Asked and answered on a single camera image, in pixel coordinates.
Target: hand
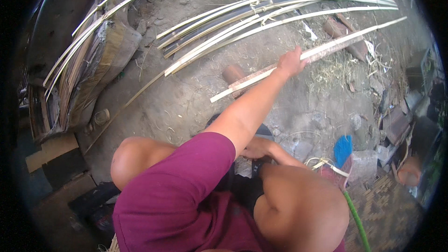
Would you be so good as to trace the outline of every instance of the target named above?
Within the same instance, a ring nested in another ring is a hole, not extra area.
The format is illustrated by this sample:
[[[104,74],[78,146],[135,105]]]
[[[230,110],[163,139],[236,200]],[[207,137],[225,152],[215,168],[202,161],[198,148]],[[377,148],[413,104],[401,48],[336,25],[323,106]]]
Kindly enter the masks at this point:
[[[282,71],[288,78],[291,78],[303,71],[308,64],[308,60],[300,60],[302,49],[296,46],[294,51],[289,51],[282,55],[277,63],[277,69]]]
[[[274,142],[266,138],[254,136],[246,148],[241,152],[240,156],[255,161],[264,156],[269,156],[269,148],[273,143]]]

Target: person's left hand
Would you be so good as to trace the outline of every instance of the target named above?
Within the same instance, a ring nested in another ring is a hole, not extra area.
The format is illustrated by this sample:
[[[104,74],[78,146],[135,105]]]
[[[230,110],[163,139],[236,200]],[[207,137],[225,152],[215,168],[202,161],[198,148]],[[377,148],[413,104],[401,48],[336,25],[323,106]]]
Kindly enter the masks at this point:
[[[269,156],[269,147],[272,143],[272,141],[266,138],[254,136],[240,156],[255,161],[264,156]]]

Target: maroon shirt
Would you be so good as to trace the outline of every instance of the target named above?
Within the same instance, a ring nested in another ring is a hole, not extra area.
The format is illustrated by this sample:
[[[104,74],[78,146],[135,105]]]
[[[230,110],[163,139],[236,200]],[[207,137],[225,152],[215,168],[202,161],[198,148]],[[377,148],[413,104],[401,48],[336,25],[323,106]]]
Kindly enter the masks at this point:
[[[134,178],[115,205],[121,252],[271,251],[230,192],[213,192],[235,159],[225,136],[204,132]]]

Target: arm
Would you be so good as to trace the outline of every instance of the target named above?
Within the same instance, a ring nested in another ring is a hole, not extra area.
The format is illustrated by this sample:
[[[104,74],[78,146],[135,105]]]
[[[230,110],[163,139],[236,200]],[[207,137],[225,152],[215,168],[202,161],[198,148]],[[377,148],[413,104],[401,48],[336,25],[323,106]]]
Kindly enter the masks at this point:
[[[204,132],[217,132],[229,138],[238,156],[263,123],[286,81],[305,67],[306,62],[300,61],[301,54],[302,50],[296,46],[294,51],[281,56],[270,76],[232,103]]]
[[[268,156],[275,160],[279,165],[292,165],[309,169],[302,162],[288,154],[288,152],[286,152],[278,143],[261,137],[255,136],[240,155],[254,160]]]

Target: person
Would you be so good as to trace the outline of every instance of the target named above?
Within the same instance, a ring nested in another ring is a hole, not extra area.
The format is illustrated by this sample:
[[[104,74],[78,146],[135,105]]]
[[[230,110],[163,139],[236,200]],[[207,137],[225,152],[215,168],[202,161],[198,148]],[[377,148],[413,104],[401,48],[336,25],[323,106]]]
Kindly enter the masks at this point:
[[[143,137],[121,143],[111,177],[122,191],[113,213],[122,252],[343,251],[349,208],[340,190],[254,137],[280,89],[307,64],[300,55],[299,46],[282,55],[270,76],[178,148]],[[255,177],[216,190],[240,155],[259,166]],[[255,161],[264,156],[277,165]]]

